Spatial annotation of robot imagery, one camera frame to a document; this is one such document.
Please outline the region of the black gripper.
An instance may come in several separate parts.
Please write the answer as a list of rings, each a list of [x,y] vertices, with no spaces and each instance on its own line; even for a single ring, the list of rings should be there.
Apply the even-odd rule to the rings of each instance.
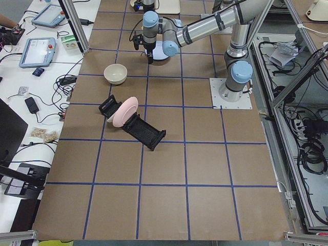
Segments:
[[[144,42],[143,46],[146,50],[146,54],[148,57],[148,64],[152,64],[153,63],[153,50],[155,49],[155,42],[153,42],[153,43]]]

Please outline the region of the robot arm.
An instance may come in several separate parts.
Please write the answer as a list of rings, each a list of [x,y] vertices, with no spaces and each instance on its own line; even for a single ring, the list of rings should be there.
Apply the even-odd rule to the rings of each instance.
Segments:
[[[247,58],[248,44],[251,41],[251,27],[254,19],[263,11],[265,1],[216,1],[217,8],[212,14],[190,24],[182,25],[181,20],[159,16],[154,11],[155,4],[148,1],[143,5],[143,33],[133,38],[135,48],[143,45],[148,63],[154,59],[157,36],[162,36],[164,55],[173,57],[185,46],[211,38],[214,55],[222,51],[227,71],[227,82],[223,91],[225,99],[232,100],[241,94],[248,80],[237,76],[235,63]]]

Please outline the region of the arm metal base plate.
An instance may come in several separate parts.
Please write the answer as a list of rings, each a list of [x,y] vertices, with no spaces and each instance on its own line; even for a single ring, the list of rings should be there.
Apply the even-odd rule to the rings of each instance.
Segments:
[[[249,88],[244,85],[240,92],[232,92],[226,87],[226,78],[210,78],[212,107],[214,109],[251,110]]]

